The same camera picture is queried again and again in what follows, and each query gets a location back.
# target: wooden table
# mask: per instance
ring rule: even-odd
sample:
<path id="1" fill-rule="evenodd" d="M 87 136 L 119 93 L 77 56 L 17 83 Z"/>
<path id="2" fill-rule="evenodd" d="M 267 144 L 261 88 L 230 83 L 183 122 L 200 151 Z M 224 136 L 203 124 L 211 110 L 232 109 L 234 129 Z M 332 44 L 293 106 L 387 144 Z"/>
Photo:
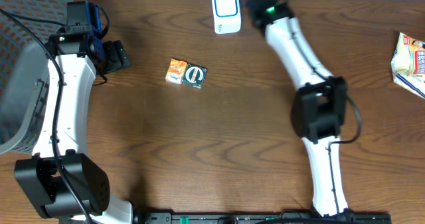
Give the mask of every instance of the wooden table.
<path id="1" fill-rule="evenodd" d="M 105 7 L 132 67 L 93 87 L 90 157 L 112 191 L 144 210 L 280 212 L 309 209 L 306 150 L 292 130 L 291 80 L 245 15 L 218 36 L 211 0 L 89 0 Z M 425 1 L 291 0 L 319 59 L 344 76 L 364 122 L 341 148 L 343 187 L 355 211 L 425 223 L 425 101 L 392 83 L 398 32 L 425 40 Z M 202 90 L 166 83 L 171 58 L 208 68 Z M 347 111 L 343 138 L 355 133 Z M 0 157 L 0 223 L 39 219 Z"/>

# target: white plastic casing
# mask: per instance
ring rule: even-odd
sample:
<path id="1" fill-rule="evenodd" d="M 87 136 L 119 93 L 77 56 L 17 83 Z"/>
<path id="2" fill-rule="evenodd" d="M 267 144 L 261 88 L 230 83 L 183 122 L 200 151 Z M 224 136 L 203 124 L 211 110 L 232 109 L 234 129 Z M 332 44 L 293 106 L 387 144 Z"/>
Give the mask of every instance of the white plastic casing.
<path id="1" fill-rule="evenodd" d="M 240 30 L 239 0 L 212 0 L 212 11 L 215 33 L 228 34 Z"/>
<path id="2" fill-rule="evenodd" d="M 56 57 L 56 61 L 64 77 L 57 127 L 58 153 L 65 155 L 66 150 L 73 149 L 77 154 L 83 153 L 88 156 L 86 141 L 88 99 L 96 78 L 96 69 L 88 56 L 79 58 L 76 55 L 60 55 Z M 48 72 L 50 86 L 46 113 L 39 139 L 33 149 L 33 155 L 39 154 L 41 158 L 53 157 L 50 136 L 58 96 L 58 73 L 51 60 L 48 62 Z"/>
<path id="3" fill-rule="evenodd" d="M 297 18 L 278 19 L 266 27 L 266 41 L 282 60 L 296 90 L 304 87 L 307 83 L 311 85 L 319 84 L 323 82 L 323 79 L 316 75 L 306 63 L 294 38 L 297 39 L 299 48 L 302 49 L 305 57 L 317 69 L 318 73 L 324 77 L 332 76 L 314 54 L 301 32 Z"/>
<path id="4" fill-rule="evenodd" d="M 341 168 L 339 166 L 339 144 L 332 144 L 331 159 L 329 159 L 329 143 L 341 141 L 340 137 L 327 137 L 319 140 L 318 144 L 313 144 L 307 138 L 302 138 L 307 149 L 310 161 L 311 176 L 313 177 L 313 206 L 323 217 L 338 214 L 335 195 L 333 193 L 331 163 L 333 180 L 335 182 L 335 194 L 338 201 L 339 212 L 348 208 L 345 200 L 343 184 L 341 179 Z"/>

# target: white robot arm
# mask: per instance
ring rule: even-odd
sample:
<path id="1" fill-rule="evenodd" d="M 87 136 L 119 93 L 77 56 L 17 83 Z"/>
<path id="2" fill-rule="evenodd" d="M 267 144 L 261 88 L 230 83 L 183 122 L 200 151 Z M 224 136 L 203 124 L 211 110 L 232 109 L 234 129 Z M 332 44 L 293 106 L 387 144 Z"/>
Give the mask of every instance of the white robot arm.
<path id="1" fill-rule="evenodd" d="M 322 77 L 312 71 L 307 62 L 312 64 L 319 74 L 325 77 L 332 76 L 312 51 L 301 32 L 297 18 L 284 17 L 267 25 L 265 37 L 267 43 L 276 51 L 282 60 L 296 90 L 306 85 L 325 82 Z M 308 152 L 313 177 L 313 206 L 322 217 L 326 215 L 333 216 L 344 212 L 344 209 L 348 208 L 348 205 L 345 201 L 341 182 L 339 144 L 329 146 L 331 142 L 340 141 L 340 137 L 328 136 L 319 139 L 316 144 L 306 137 L 303 137 L 302 140 Z M 329 159 L 329 147 L 331 148 L 331 159 Z M 333 192 L 334 187 L 332 184 L 330 161 L 333 167 L 338 211 Z"/>
<path id="2" fill-rule="evenodd" d="M 77 154 L 88 156 L 86 142 L 87 109 L 90 91 L 96 77 L 96 69 L 89 56 L 58 55 L 56 61 L 60 65 L 66 84 L 63 87 L 60 101 L 57 128 L 57 138 L 60 140 L 58 145 L 59 154 L 65 156 L 67 151 L 74 150 Z M 56 84 L 58 82 L 58 74 L 51 60 L 48 62 L 48 69 L 50 84 Z M 40 158 L 53 157 L 50 130 L 57 95 L 58 86 L 51 85 L 48 90 L 42 132 L 33 149 L 33 156 L 39 156 Z M 76 221 L 86 220 L 84 215 L 75 215 L 72 219 Z M 130 202 L 122 201 L 111 194 L 107 210 L 101 215 L 92 215 L 92 220 L 96 223 L 105 224 L 132 224 L 133 206 Z"/>

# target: plastic basket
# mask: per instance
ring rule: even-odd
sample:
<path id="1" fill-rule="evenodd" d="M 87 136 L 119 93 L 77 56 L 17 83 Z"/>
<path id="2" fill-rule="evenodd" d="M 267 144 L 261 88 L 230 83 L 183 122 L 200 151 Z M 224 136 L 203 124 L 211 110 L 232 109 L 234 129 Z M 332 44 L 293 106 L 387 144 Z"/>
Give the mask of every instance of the plastic basket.
<path id="1" fill-rule="evenodd" d="M 73 0 L 0 0 L 18 15 L 66 23 L 66 3 Z M 60 27 L 20 20 L 43 42 Z M 48 93 L 47 58 L 39 45 L 0 15 L 0 154 L 31 154 L 43 124 Z"/>

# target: black cable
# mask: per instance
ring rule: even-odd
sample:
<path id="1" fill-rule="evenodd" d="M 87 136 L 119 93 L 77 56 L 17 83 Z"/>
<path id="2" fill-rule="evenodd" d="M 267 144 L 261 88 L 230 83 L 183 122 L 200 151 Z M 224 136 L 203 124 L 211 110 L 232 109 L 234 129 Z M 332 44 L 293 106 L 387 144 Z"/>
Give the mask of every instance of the black cable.
<path id="1" fill-rule="evenodd" d="M 102 72 L 99 73 L 99 76 L 102 77 L 104 79 L 104 81 L 98 83 L 98 84 L 93 84 L 93 86 L 98 86 L 98 85 L 102 85 L 102 84 L 106 84 L 108 82 L 108 78 L 106 78 L 105 74 L 103 74 Z"/>
<path id="2" fill-rule="evenodd" d="M 31 17 L 25 17 L 25 16 L 22 16 L 22 15 L 17 15 L 17 14 L 14 14 L 14 13 L 8 13 L 8 14 L 10 14 L 13 17 L 24 19 L 24 20 L 28 20 L 28 21 L 35 21 L 35 22 L 40 22 L 40 23 L 48 23 L 48 24 L 53 24 L 53 25 L 66 26 L 66 24 L 63 24 L 63 23 L 58 22 L 58 21 L 49 21 L 49 20 L 44 20 L 44 19 L 36 19 L 36 18 L 31 18 Z"/>
<path id="3" fill-rule="evenodd" d="M 104 16 L 106 18 L 106 22 L 107 22 L 105 28 L 102 31 L 102 34 L 99 37 L 99 39 L 103 39 L 105 37 L 105 35 L 108 34 L 110 21 L 109 21 L 109 17 L 108 17 L 108 14 L 106 13 L 105 9 L 103 7 L 100 7 L 100 6 L 98 6 L 98 7 L 102 11 L 102 13 L 104 14 Z"/>
<path id="4" fill-rule="evenodd" d="M 305 53 L 303 52 L 303 49 L 301 48 L 301 45 L 298 43 L 298 39 L 297 39 L 297 37 L 295 36 L 295 32 L 294 32 L 294 30 L 292 29 L 292 24 L 291 24 L 291 21 L 290 21 L 290 18 L 288 18 L 288 29 L 290 30 L 290 35 L 291 35 L 291 38 L 294 40 L 294 43 L 295 43 L 295 46 L 297 47 L 297 49 L 298 49 L 298 51 L 299 51 L 299 53 L 301 54 L 301 56 L 303 57 L 303 59 L 306 61 L 306 63 L 308 64 L 308 66 L 311 68 L 311 70 L 316 74 L 316 75 L 318 75 L 318 77 L 320 77 L 321 79 L 323 79 L 324 81 L 326 81 L 326 82 L 328 82 L 331 86 L 333 86 L 333 83 L 328 79 L 328 78 L 325 78 L 321 73 L 319 73 L 318 71 L 317 71 L 317 69 L 316 69 L 316 67 L 314 67 L 311 63 L 310 63 L 310 60 L 307 58 L 307 55 L 305 55 Z"/>
<path id="5" fill-rule="evenodd" d="M 332 192 L 333 192 L 333 198 L 335 199 L 335 206 L 337 208 L 337 216 L 339 217 L 339 205 L 338 205 L 338 198 L 337 198 L 337 190 L 335 188 L 335 178 L 333 177 L 333 165 L 332 165 L 332 157 L 331 157 L 331 144 L 326 148 L 327 154 L 329 156 L 329 167 L 331 168 L 331 181 L 332 181 Z"/>
<path id="6" fill-rule="evenodd" d="M 351 105 L 351 107 L 353 107 L 354 115 L 356 116 L 356 120 L 357 120 L 356 135 L 353 138 L 351 138 L 350 140 L 334 141 L 334 142 L 331 142 L 330 144 L 351 144 L 353 142 L 356 142 L 360 138 L 361 130 L 362 130 L 362 127 L 363 127 L 363 121 L 361 119 L 359 107 L 356 105 L 356 103 L 348 95 L 347 95 L 347 101 Z"/>
<path id="7" fill-rule="evenodd" d="M 69 192 L 72 194 L 72 196 L 75 198 L 76 202 L 79 204 L 82 212 L 86 216 L 87 223 L 92 224 L 92 218 L 90 214 L 87 212 L 86 207 L 84 206 L 82 200 L 78 196 L 78 194 L 75 192 L 75 189 L 69 182 L 68 177 L 65 174 L 65 168 L 60 164 L 59 156 L 58 156 L 58 138 L 57 138 L 57 126 L 58 126 L 58 117 L 59 117 L 59 107 L 60 107 L 60 100 L 62 98 L 62 91 L 63 91 L 63 85 L 64 85 L 64 78 L 62 75 L 62 71 L 59 67 L 59 64 L 56 62 L 52 54 L 48 51 L 46 46 L 43 44 L 43 42 L 40 41 L 40 39 L 34 35 L 33 32 L 31 32 L 24 24 L 22 24 L 20 21 L 18 21 L 16 18 L 14 18 L 11 14 L 0 8 L 0 13 L 2 13 L 4 16 L 12 20 L 14 23 L 16 23 L 20 28 L 22 28 L 25 32 L 27 32 L 45 51 L 47 57 L 52 61 L 59 77 L 58 81 L 58 96 L 56 98 L 56 104 L 54 107 L 54 115 L 53 115 L 53 124 L 52 124 L 52 136 L 50 137 L 52 141 L 52 148 L 53 148 L 53 156 L 54 156 L 54 162 L 56 164 L 56 168 L 59 171 L 59 174 L 62 178 L 62 180 L 65 183 L 65 186 L 68 188 Z"/>
<path id="8" fill-rule="evenodd" d="M 266 221 L 260 221 L 255 224 L 286 224 L 286 223 L 311 223 L 311 224 L 360 224 L 350 221 L 340 221 L 334 219 L 314 219 L 314 218 L 283 218 L 283 219 L 272 219 Z"/>

